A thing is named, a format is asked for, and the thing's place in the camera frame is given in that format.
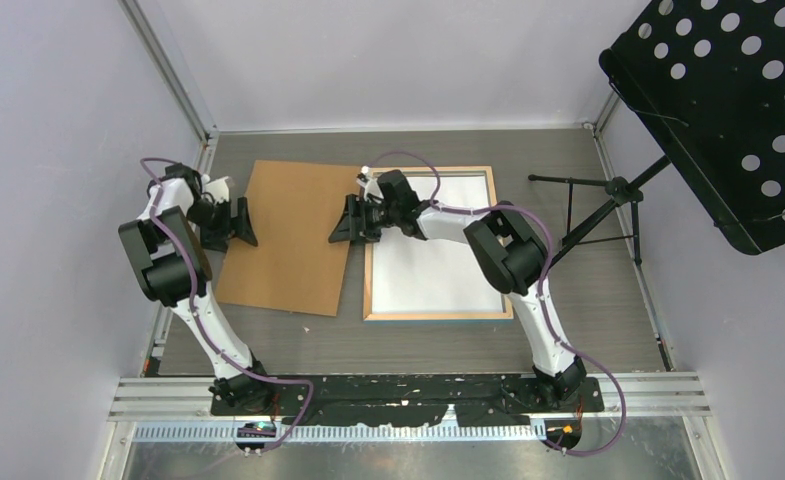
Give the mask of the brown backing board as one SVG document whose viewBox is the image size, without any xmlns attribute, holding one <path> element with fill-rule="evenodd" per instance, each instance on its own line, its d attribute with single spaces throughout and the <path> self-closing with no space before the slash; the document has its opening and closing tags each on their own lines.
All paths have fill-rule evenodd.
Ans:
<svg viewBox="0 0 785 480">
<path fill-rule="evenodd" d="M 234 239 L 215 287 L 221 304 L 334 316 L 349 245 L 330 243 L 356 166 L 258 160 L 246 190 L 257 246 Z"/>
</svg>

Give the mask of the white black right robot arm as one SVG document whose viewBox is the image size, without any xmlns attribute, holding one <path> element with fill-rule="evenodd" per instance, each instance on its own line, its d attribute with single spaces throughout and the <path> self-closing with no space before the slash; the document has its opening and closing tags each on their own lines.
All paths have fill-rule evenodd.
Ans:
<svg viewBox="0 0 785 480">
<path fill-rule="evenodd" d="M 532 352 L 537 394 L 552 410 L 564 410 L 587 377 L 583 357 L 565 339 L 550 297 L 552 256 L 534 232 L 534 218 L 509 202 L 472 208 L 422 199 L 400 170 L 356 176 L 362 191 L 345 198 L 331 243 L 377 243 L 386 229 L 421 241 L 446 240 L 469 247 L 486 282 L 505 295 Z"/>
</svg>

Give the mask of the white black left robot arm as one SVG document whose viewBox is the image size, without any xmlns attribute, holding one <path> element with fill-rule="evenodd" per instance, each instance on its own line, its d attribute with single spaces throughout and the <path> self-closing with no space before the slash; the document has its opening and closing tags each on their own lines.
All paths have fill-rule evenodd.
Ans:
<svg viewBox="0 0 785 480">
<path fill-rule="evenodd" d="M 143 294 L 185 323 L 211 362 L 209 390 L 229 407 L 266 412 L 275 398 L 262 363 L 240 340 L 218 305 L 208 252 L 238 239 L 255 247 L 248 202 L 232 198 L 228 177 L 211 178 L 165 159 L 151 172 L 148 203 L 118 234 Z"/>
</svg>

